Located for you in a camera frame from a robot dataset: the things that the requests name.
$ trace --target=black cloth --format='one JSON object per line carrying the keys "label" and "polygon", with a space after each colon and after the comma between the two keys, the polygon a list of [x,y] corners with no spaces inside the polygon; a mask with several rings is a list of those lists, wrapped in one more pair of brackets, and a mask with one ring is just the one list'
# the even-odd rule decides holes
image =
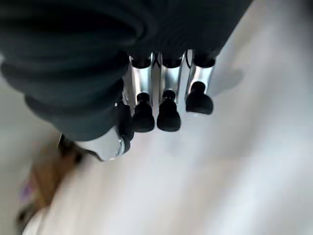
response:
{"label": "black cloth", "polygon": [[217,56],[252,0],[0,0],[2,74],[69,139],[116,125],[128,55]]}

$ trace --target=rubber cap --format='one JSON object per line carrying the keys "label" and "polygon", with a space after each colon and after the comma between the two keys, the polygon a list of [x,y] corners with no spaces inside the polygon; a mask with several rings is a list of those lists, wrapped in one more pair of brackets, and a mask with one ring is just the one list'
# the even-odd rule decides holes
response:
{"label": "rubber cap", "polygon": [[135,107],[135,114],[132,119],[132,130],[144,133],[152,131],[155,127],[155,119],[152,115],[152,108],[145,102],[140,102]]}
{"label": "rubber cap", "polygon": [[166,99],[160,105],[156,124],[162,131],[174,132],[180,129],[181,120],[174,101]]}
{"label": "rubber cap", "polygon": [[210,115],[213,112],[213,101],[204,94],[205,86],[201,82],[195,82],[191,93],[186,100],[186,111]]}

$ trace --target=white floor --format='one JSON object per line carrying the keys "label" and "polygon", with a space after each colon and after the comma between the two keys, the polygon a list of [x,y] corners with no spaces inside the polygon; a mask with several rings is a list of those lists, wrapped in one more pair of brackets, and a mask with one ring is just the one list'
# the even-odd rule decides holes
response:
{"label": "white floor", "polygon": [[42,234],[313,234],[313,31],[289,2],[248,10],[218,58],[213,115],[186,114],[181,96],[179,132],[137,134],[122,158],[90,159]]}

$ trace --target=chrome leg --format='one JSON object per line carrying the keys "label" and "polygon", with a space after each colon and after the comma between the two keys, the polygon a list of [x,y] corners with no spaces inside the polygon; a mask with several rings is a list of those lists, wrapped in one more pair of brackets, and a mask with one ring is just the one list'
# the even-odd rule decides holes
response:
{"label": "chrome leg", "polygon": [[213,101],[207,95],[216,60],[209,55],[193,55],[189,72],[185,100],[186,111],[200,114],[212,114]]}
{"label": "chrome leg", "polygon": [[180,129],[181,120],[177,112],[177,103],[182,62],[183,56],[178,59],[162,56],[157,126],[163,131],[174,132]]}

